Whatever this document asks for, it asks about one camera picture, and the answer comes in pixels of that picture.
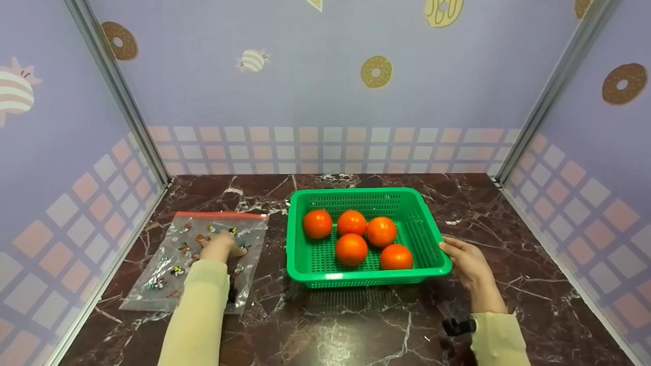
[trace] yellow sleeve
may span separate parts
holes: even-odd
[[[472,317],[477,331],[472,334],[470,349],[475,353],[477,366],[531,365],[515,315],[481,313]]]
[[[226,264],[195,262],[165,333],[158,366],[219,364],[221,323],[229,294]]]

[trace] green plastic basket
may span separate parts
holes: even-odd
[[[302,190],[292,194],[287,223],[287,273],[311,289],[420,283],[427,277],[452,270],[448,256],[438,247],[441,238],[421,194],[411,188],[347,188]],[[326,210],[333,221],[330,237],[312,240],[303,232],[303,217],[311,210]],[[392,219],[398,228],[397,244],[411,251],[410,270],[381,270],[380,250],[368,247],[368,256],[357,267],[345,267],[335,258],[337,219],[347,210],[360,211],[367,220]]]

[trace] marble table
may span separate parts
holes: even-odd
[[[121,299],[176,211],[219,210],[271,215],[247,309],[225,317],[220,365],[475,365],[469,337],[448,339],[441,327],[444,318],[469,315],[468,293],[451,277],[307,290],[287,276],[286,200],[292,192],[382,186],[415,188],[443,234],[480,246],[517,313],[532,365],[631,365],[484,174],[180,176],[61,365],[155,365],[170,314],[119,311]]]

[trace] orange fruit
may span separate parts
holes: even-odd
[[[303,230],[310,239],[323,239],[332,231],[332,218],[325,210],[310,211],[303,218]]]
[[[337,220],[337,232],[343,234],[364,235],[366,231],[366,219],[358,211],[349,210],[341,214]]]
[[[413,257],[405,246],[391,244],[380,253],[380,268],[383,270],[410,270]]]
[[[349,267],[359,266],[366,259],[368,246],[364,238],[357,234],[344,234],[337,240],[335,255],[341,264]]]
[[[393,244],[397,234],[396,224],[389,218],[374,218],[367,225],[368,242],[378,248]]]

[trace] wall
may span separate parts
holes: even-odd
[[[63,2],[0,8],[0,365],[42,365],[155,185]]]
[[[611,105],[602,87],[622,64],[651,67],[649,16],[651,3],[617,8],[506,185],[547,237],[547,249],[647,365],[651,92],[646,87],[627,104]],[[629,83],[647,77],[634,75]]]
[[[172,174],[496,173],[579,23],[565,1],[90,3],[133,35],[116,56]]]

